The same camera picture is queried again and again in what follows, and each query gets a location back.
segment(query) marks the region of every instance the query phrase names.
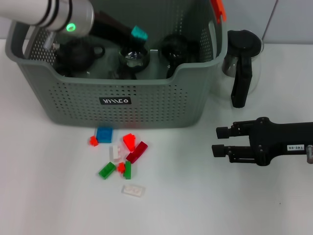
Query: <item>gray plastic basket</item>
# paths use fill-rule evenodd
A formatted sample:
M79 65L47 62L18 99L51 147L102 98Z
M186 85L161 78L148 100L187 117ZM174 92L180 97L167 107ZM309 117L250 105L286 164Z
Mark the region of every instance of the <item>gray plastic basket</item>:
M143 28L149 34L151 49L171 33L197 40L201 63L182 64L169 79L63 77L53 68L54 52L43 49L47 32L36 28L23 53L29 26L12 23L6 54L17 62L48 116L60 124L113 128L170 128L196 123L217 64L227 51L226 25L216 22L210 0L94 0L92 4L130 27ZM119 99L100 102L104 97Z

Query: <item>white wall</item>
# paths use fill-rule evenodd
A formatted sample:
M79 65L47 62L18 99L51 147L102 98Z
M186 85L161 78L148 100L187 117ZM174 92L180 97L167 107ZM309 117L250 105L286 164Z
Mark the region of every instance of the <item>white wall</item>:
M11 21L0 17L0 39L6 38Z
M279 0L264 41L313 44L313 0Z
M228 29L247 29L263 37L276 0L223 0Z

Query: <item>blue lego brick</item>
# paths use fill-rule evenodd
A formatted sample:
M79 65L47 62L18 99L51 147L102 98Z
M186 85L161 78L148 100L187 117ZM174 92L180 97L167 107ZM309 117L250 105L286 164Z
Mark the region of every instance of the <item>blue lego brick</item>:
M133 28L132 35L135 38L139 38L144 41L148 40L148 34L145 31L143 31L141 28L139 28L137 25Z
M98 127L96 138L99 143L112 143L112 135L112 128Z

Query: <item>black kettle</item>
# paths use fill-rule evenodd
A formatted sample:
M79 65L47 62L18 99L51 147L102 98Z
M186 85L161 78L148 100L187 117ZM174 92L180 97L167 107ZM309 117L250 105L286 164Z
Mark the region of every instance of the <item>black kettle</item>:
M173 76L181 64L199 62L199 51L200 46L197 42L188 41L182 35L166 36L159 47L159 58L163 60L162 57L164 57L169 67L166 78Z
M72 72L83 72L88 70L96 59L105 54L102 45L91 46L87 42L79 39L72 40L55 52L57 62Z

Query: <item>small red lego piece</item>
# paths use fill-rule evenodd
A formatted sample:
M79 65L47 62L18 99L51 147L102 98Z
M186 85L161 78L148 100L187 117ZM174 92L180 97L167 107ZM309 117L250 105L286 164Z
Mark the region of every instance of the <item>small red lego piece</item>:
M117 167L117 171L123 174L125 172L125 164L120 163Z
M127 159L129 162L131 162L131 164L135 163L135 162L138 160L138 158L141 157L141 155L144 153L144 151L146 151L147 147L148 147L148 146L147 146L144 142L141 142L141 143L137 146L137 148L134 150L134 152L133 152L133 153L130 153L130 154L127 156L126 159Z
M92 146L94 146L94 147L96 147L96 146L99 144L98 141L97 141L96 136L92 136L92 137L90 138L90 140L89 140L89 143L90 143Z
M135 150L135 140L136 137L133 134L128 134L123 137L123 141L128 147L129 151L133 152Z

